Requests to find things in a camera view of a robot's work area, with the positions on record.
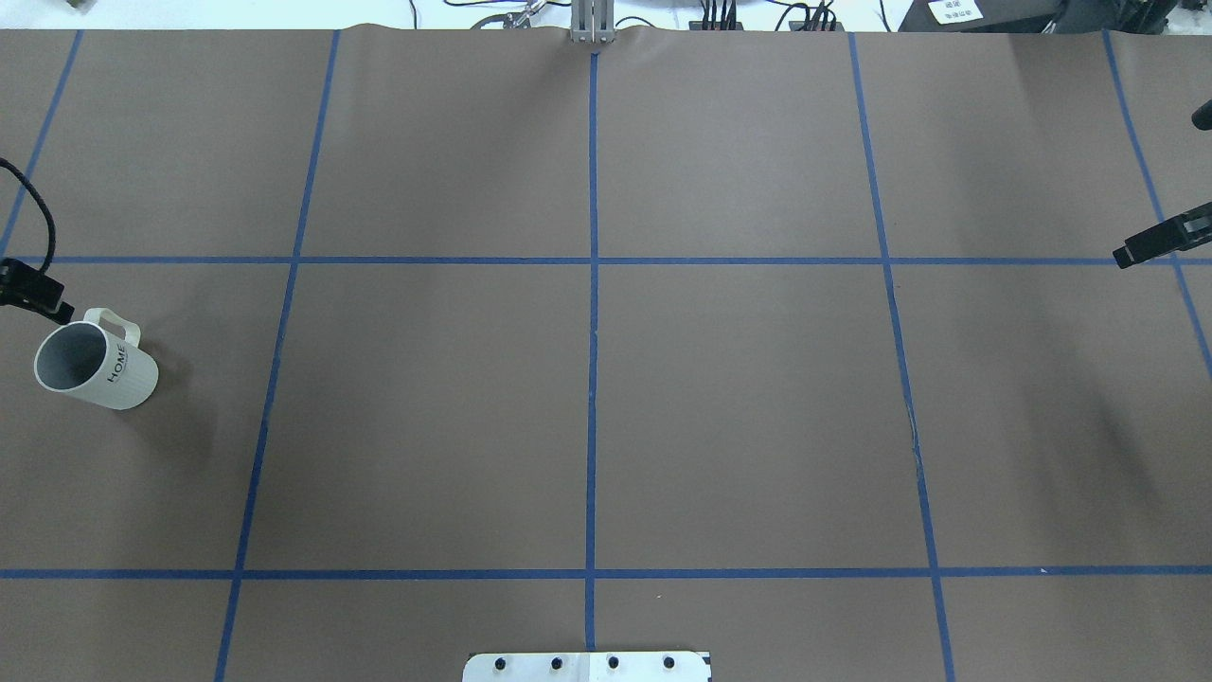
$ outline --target horizontal blue line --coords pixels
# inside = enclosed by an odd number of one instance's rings
[[[928,568],[599,568],[599,580],[711,580],[778,578],[930,578]]]
[[[41,256],[17,256],[29,263]],[[290,264],[291,256],[56,256],[56,263],[82,264]],[[588,265],[588,257],[560,256],[302,256],[304,264],[486,264],[486,265]],[[1114,258],[997,258],[964,256],[893,256],[894,265],[1114,265]],[[753,256],[753,257],[601,257],[602,265],[880,265],[884,259],[868,256]],[[1184,265],[1212,265],[1212,258],[1182,258]],[[1155,259],[1144,265],[1171,267]]]
[[[518,569],[261,569],[245,580],[770,580],[930,578],[927,567],[894,568],[518,568]],[[1208,564],[1174,566],[973,566],[939,567],[943,578],[1041,578],[1050,575],[1212,575]],[[8,568],[0,580],[230,580],[231,571]]]
[[[939,568],[943,578],[1045,575],[1212,575],[1212,566],[985,566]]]
[[[170,568],[4,568],[0,580],[231,580],[230,571]]]
[[[245,569],[245,580],[581,580],[579,568],[434,569],[434,571],[256,571]]]

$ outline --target white label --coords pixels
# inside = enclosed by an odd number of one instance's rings
[[[974,22],[984,18],[976,0],[934,0],[930,4],[930,11],[941,24]]]

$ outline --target mug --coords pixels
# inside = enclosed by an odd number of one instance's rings
[[[101,320],[121,326],[119,338]],[[88,308],[84,320],[51,332],[34,356],[34,378],[42,389],[103,408],[125,411],[148,400],[160,379],[152,356],[139,350],[139,325],[109,308]]]

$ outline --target gray metal bracket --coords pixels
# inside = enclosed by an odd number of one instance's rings
[[[614,0],[572,0],[573,42],[614,40]]]

